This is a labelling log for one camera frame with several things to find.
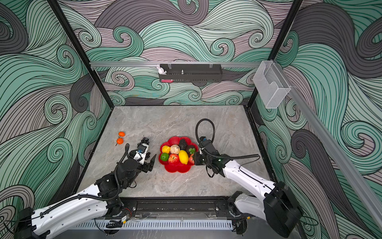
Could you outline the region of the red apple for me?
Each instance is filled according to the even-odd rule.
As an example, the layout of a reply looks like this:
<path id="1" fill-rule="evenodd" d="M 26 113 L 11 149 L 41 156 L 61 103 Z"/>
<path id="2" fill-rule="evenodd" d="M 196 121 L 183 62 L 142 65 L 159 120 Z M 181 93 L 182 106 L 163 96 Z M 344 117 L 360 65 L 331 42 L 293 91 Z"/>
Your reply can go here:
<path id="1" fill-rule="evenodd" d="M 178 163 L 180 161 L 179 155 L 178 154 L 170 154 L 168 158 L 169 163 Z"/>

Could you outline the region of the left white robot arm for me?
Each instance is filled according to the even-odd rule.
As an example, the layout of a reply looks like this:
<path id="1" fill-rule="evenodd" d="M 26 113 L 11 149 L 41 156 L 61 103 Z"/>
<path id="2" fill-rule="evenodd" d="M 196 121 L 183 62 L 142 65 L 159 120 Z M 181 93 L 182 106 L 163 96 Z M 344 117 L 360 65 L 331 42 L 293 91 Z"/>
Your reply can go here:
<path id="1" fill-rule="evenodd" d="M 152 171 L 155 157 L 137 162 L 125 153 L 114 170 L 77 195 L 42 209 L 26 208 L 14 225 L 15 239 L 48 239 L 91 219 L 122 217 L 131 212 L 119 194 L 135 182 L 141 172 Z"/>

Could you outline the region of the yellow bell pepper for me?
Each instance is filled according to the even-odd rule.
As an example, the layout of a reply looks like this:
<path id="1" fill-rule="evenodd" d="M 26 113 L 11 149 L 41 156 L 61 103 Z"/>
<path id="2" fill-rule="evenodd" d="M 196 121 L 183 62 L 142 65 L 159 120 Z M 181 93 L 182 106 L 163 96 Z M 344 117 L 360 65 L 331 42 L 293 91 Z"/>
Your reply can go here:
<path id="1" fill-rule="evenodd" d="M 163 145 L 161 148 L 162 153 L 170 154 L 171 147 L 168 145 Z"/>

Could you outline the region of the dark mangosteen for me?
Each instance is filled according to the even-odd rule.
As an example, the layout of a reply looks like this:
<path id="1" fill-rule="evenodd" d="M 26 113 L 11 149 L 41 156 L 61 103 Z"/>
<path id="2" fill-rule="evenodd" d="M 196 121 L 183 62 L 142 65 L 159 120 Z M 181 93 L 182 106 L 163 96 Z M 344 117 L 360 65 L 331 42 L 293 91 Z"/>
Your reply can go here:
<path id="1" fill-rule="evenodd" d="M 195 154 L 196 148 L 193 145 L 188 145 L 186 147 L 186 152 L 188 153 L 188 155 Z"/>

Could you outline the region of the yellow lemon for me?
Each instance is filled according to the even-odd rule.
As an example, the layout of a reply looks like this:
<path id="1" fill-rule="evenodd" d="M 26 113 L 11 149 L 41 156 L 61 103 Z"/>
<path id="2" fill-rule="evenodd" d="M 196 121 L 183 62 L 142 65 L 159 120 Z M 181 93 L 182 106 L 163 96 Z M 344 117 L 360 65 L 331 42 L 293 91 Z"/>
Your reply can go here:
<path id="1" fill-rule="evenodd" d="M 179 156 L 179 161 L 181 164 L 185 164 L 185 165 L 188 164 L 189 155 L 185 150 L 180 150 L 178 156 Z"/>

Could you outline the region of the pale cream pear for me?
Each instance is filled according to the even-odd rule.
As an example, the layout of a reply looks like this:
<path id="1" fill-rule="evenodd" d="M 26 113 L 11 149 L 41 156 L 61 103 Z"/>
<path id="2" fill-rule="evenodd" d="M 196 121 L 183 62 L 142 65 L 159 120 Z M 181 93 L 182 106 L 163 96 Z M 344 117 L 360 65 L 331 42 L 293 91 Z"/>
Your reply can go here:
<path id="1" fill-rule="evenodd" d="M 170 153 L 171 154 L 179 154 L 181 151 L 180 147 L 177 145 L 177 144 L 173 144 L 171 147 L 170 147 Z"/>

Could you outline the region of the black grape bunch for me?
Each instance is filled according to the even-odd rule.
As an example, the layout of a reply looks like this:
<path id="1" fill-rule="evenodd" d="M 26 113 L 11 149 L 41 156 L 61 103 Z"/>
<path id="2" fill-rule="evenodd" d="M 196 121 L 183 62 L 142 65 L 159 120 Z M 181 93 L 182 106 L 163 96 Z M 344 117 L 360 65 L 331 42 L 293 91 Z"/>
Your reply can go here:
<path id="1" fill-rule="evenodd" d="M 149 138 L 144 137 L 141 140 L 141 149 L 141 157 L 143 158 L 143 160 L 145 160 L 147 158 L 147 154 L 149 153 Z"/>

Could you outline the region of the green lime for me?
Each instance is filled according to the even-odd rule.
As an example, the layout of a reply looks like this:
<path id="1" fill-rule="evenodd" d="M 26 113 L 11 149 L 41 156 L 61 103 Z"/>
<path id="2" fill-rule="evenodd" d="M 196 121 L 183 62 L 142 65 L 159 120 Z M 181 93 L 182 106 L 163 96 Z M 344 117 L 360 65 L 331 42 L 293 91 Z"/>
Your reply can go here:
<path id="1" fill-rule="evenodd" d="M 163 153 L 160 155 L 160 160 L 161 160 L 161 161 L 164 161 L 164 162 L 168 161 L 168 160 L 169 160 L 169 154 L 163 152 Z"/>

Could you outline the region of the dark avocado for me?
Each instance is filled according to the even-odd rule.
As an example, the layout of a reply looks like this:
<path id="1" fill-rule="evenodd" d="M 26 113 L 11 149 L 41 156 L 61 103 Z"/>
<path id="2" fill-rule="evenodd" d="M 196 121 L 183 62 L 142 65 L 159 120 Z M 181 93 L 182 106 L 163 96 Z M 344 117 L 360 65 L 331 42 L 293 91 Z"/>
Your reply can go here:
<path id="1" fill-rule="evenodd" d="M 186 150 L 188 144 L 184 138 L 182 138 L 179 142 L 180 150 Z"/>

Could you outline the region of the red strawberry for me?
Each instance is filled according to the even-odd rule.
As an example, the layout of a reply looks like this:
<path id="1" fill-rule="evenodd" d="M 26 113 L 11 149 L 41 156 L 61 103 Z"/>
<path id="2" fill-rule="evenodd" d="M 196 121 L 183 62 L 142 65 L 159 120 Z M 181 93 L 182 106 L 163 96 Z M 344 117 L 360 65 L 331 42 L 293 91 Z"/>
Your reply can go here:
<path id="1" fill-rule="evenodd" d="M 194 165 L 195 164 L 195 161 L 194 161 L 194 154 L 190 155 L 189 157 L 189 163 Z"/>

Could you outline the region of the red flower-shaped fruit bowl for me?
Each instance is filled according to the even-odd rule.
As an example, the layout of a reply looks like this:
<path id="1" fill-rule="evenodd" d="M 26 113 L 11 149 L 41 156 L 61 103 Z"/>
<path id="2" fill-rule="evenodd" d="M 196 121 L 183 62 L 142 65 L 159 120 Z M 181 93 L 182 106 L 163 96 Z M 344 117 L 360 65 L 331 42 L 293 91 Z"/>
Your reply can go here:
<path id="1" fill-rule="evenodd" d="M 169 138 L 166 142 L 162 143 L 160 146 L 160 155 L 158 156 L 158 162 L 162 164 L 165 168 L 165 170 L 169 173 L 187 173 L 191 170 L 191 168 L 195 165 L 193 162 L 188 162 L 188 164 L 182 164 L 181 162 L 169 162 L 169 161 L 163 161 L 161 159 L 162 155 L 162 147 L 163 146 L 172 146 L 173 144 L 178 144 L 182 139 L 185 140 L 187 143 L 187 146 L 191 145 L 192 147 L 195 148 L 196 152 L 199 152 L 198 146 L 192 142 L 192 140 L 186 136 L 179 137 L 179 136 L 173 136 Z"/>

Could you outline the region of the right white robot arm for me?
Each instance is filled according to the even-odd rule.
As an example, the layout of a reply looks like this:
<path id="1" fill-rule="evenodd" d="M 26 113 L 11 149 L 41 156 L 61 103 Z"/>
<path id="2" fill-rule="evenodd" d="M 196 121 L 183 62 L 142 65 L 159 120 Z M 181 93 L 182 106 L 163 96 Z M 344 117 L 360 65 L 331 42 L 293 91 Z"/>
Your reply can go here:
<path id="1" fill-rule="evenodd" d="M 230 179 L 251 193 L 232 196 L 239 215 L 248 214 L 265 220 L 281 237 L 288 238 L 303 216 L 303 210 L 292 190 L 284 183 L 275 183 L 256 175 L 238 163 L 239 157 L 219 154 L 212 141 L 201 137 L 195 165 L 204 165 L 213 175 Z"/>

